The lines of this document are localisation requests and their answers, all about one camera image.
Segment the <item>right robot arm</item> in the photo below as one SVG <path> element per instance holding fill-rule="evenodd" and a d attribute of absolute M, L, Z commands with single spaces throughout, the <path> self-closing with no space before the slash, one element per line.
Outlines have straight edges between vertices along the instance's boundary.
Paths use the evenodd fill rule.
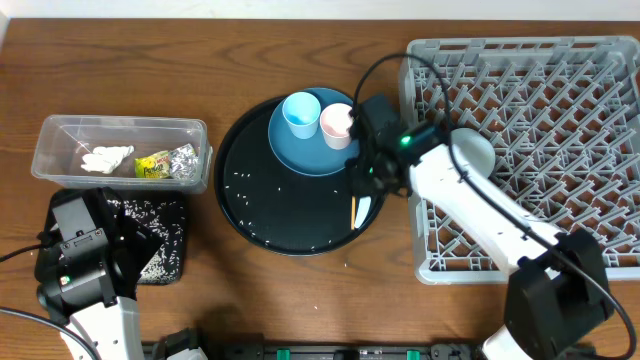
<path fill-rule="evenodd" d="M 471 129 L 444 135 L 420 125 L 367 125 L 348 165 L 357 194 L 402 188 L 438 206 L 508 278 L 504 324 L 481 347 L 487 359 L 558 359 L 616 306 L 596 240 L 535 217 L 488 179 L 493 147 Z"/>

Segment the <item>light blue bowl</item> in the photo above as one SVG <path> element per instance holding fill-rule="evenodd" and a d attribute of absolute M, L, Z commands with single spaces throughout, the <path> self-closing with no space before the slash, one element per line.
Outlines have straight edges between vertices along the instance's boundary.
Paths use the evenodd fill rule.
<path fill-rule="evenodd" d="M 458 128 L 452 132 L 452 142 L 464 158 L 484 178 L 489 178 L 495 166 L 495 150 L 480 133 L 469 128 Z"/>

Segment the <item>light blue cup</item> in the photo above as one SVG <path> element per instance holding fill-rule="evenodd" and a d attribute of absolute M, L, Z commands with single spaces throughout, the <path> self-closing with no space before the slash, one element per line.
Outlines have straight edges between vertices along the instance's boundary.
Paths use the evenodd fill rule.
<path fill-rule="evenodd" d="M 311 93 L 296 92 L 284 100 L 282 113 L 292 134 L 306 140 L 313 137 L 318 129 L 321 104 Z"/>

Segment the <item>pink cup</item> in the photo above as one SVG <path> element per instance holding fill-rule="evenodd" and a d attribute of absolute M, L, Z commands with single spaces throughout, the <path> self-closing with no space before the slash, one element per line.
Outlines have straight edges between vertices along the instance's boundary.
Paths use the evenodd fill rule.
<path fill-rule="evenodd" d="M 343 103 L 327 106 L 320 115 L 320 127 L 325 143 L 334 150 L 342 150 L 351 143 L 352 107 Z"/>

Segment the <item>yellow snack wrapper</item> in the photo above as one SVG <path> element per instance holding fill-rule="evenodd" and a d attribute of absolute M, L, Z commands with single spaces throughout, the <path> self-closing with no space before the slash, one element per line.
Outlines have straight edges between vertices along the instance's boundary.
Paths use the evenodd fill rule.
<path fill-rule="evenodd" d="M 198 154 L 191 144 L 134 160 L 137 178 L 185 180 L 192 178 L 197 168 Z"/>

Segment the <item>dark blue plate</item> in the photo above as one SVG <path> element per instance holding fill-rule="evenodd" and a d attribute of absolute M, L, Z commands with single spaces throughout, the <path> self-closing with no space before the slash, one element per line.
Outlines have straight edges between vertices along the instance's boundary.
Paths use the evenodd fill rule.
<path fill-rule="evenodd" d="M 344 149 L 333 149 L 326 144 L 320 127 L 308 139 L 296 137 L 286 120 L 284 104 L 282 100 L 271 115 L 268 141 L 276 158 L 287 168 L 301 175 L 322 177 L 343 170 L 347 160 L 358 157 L 356 140 Z"/>

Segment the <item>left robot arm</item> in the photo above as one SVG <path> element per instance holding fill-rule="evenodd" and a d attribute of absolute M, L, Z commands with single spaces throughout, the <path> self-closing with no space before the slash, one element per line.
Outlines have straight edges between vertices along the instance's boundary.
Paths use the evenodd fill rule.
<path fill-rule="evenodd" d="M 37 298 L 72 356 L 143 358 L 137 284 L 162 239 L 108 187 L 54 195 L 37 238 Z"/>

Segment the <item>white tissue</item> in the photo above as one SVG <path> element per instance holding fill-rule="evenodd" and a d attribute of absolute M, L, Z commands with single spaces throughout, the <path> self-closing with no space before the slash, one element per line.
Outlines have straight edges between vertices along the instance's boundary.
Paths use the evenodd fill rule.
<path fill-rule="evenodd" d="M 81 168 L 87 172 L 111 174 L 134 150 L 133 146 L 96 147 L 82 156 Z"/>

